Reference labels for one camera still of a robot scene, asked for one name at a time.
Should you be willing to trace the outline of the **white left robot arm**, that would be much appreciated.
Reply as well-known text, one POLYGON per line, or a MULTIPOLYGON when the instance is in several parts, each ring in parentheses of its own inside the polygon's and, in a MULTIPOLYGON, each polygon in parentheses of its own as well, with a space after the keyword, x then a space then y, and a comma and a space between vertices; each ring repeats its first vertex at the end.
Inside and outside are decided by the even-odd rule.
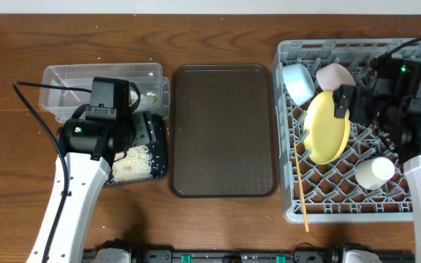
POLYGON ((167 172, 164 122, 155 114, 134 114, 138 132, 126 154, 112 164, 88 153, 56 159, 56 175, 45 216, 28 262, 81 262, 96 201, 105 186, 163 177, 167 172))

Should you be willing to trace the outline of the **white cup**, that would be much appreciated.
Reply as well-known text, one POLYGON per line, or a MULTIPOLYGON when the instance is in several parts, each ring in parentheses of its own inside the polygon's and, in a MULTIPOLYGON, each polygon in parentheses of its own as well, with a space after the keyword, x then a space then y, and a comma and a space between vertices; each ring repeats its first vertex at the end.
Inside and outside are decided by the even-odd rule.
POLYGON ((363 188, 375 190, 383 186, 394 174, 393 162, 381 156, 358 164, 355 179, 363 188))

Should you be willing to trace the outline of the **pile of rice and nuts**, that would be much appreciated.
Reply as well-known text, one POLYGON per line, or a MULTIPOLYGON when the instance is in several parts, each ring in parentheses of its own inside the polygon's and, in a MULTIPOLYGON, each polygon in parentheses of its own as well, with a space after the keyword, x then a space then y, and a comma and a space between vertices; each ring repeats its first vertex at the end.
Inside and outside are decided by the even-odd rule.
POLYGON ((105 186, 136 183, 163 178, 168 171, 164 121, 153 115, 156 142, 130 148, 125 159, 115 161, 105 186))

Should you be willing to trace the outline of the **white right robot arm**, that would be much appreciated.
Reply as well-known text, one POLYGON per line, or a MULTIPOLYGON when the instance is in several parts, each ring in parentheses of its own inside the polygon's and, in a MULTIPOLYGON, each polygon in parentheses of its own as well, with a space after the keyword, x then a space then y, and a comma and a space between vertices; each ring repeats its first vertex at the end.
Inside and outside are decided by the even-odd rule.
POLYGON ((394 143, 411 192, 416 260, 421 262, 421 86, 342 85, 333 92, 333 100, 337 118, 349 113, 355 123, 373 123, 394 143))

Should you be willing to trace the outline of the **green clear plastic wrapper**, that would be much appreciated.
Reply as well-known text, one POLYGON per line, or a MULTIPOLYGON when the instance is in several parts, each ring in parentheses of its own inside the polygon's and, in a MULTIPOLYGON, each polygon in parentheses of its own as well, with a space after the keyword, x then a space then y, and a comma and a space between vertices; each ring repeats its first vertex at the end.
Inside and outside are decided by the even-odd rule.
POLYGON ((158 104, 158 101, 158 96, 151 91, 141 95, 141 104, 144 107, 155 107, 158 104))

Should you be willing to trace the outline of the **wooden chopstick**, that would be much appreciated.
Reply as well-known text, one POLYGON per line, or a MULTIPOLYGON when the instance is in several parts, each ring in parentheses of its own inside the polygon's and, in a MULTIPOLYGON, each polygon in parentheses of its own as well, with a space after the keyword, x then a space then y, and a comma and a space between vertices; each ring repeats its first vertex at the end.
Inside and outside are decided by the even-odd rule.
POLYGON ((304 190, 303 190, 303 180, 300 173, 300 162, 297 154, 297 143, 293 142, 293 148, 294 148, 294 154, 295 154, 295 166, 297 170, 297 181, 299 186, 299 194, 300 194, 300 201, 301 201, 301 210, 303 212, 303 221, 304 221, 304 227, 305 231, 309 232, 309 222, 308 222, 308 216, 306 212, 306 201, 304 197, 304 190))

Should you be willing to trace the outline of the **yellow plate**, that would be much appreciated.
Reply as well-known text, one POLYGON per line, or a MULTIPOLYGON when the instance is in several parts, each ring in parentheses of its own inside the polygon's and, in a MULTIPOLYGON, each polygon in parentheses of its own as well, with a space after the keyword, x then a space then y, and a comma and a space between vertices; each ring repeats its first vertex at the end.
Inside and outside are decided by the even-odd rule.
POLYGON ((308 136, 303 144, 306 150, 311 150, 309 158, 316 164, 336 160, 349 139, 349 111, 343 118, 336 118, 333 92, 323 91, 314 97, 306 112, 303 129, 308 130, 308 136))

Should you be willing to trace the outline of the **light blue bowl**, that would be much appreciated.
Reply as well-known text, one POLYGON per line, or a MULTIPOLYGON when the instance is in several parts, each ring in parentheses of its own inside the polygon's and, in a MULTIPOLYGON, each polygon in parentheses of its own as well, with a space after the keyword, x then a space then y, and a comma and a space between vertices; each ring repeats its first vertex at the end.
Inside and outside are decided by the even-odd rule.
POLYGON ((314 96, 314 83, 304 65, 284 66, 281 73, 287 92, 297 106, 302 106, 314 96))

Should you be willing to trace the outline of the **white bowl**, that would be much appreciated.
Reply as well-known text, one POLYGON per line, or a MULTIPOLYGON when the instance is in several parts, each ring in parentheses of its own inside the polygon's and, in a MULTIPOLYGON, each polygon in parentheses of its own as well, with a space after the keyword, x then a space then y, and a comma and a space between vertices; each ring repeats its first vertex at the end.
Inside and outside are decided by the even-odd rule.
POLYGON ((350 72, 337 63, 329 64, 317 70, 316 80, 323 91, 334 91, 341 85, 356 85, 350 72))

